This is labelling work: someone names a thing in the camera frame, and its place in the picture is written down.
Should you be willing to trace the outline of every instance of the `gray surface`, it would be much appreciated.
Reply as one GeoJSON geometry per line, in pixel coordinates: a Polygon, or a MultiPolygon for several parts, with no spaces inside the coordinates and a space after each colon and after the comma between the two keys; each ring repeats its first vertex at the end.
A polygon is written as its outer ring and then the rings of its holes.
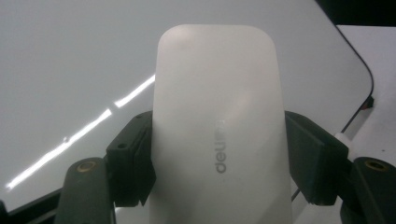
{"type": "Polygon", "coordinates": [[[365,66],[314,1],[0,2],[0,198],[9,209],[62,185],[67,167],[105,148],[152,108],[157,43],[183,23],[252,25],[276,44],[286,109],[330,133],[371,89],[365,66]],[[107,108],[112,115],[13,190],[4,186],[107,108]]]}
{"type": "Polygon", "coordinates": [[[341,30],[370,66],[375,107],[361,111],[352,139],[356,157],[375,157],[396,165],[396,27],[343,26],[341,30]]]}

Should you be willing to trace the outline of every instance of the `rounded rectangle device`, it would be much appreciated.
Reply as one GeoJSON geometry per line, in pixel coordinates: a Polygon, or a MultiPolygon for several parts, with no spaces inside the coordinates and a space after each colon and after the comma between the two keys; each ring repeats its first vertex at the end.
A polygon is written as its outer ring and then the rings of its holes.
{"type": "Polygon", "coordinates": [[[291,223],[276,50],[248,26],[181,25],[160,40],[150,224],[291,223]]]}

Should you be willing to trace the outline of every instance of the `black plastic bracket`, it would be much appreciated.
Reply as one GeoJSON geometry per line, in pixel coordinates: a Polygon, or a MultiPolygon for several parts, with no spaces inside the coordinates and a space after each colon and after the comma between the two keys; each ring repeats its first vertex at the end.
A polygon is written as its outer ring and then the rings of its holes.
{"type": "Polygon", "coordinates": [[[344,224],[396,223],[396,168],[373,158],[347,159],[348,149],[312,120],[286,112],[291,177],[309,203],[343,200],[344,224]]]}
{"type": "Polygon", "coordinates": [[[105,161],[89,158],[74,163],[64,179],[55,224],[115,222],[105,161]]]}
{"type": "Polygon", "coordinates": [[[145,204],[156,176],[151,163],[152,111],[134,117],[106,150],[111,197],[116,206],[145,204]]]}

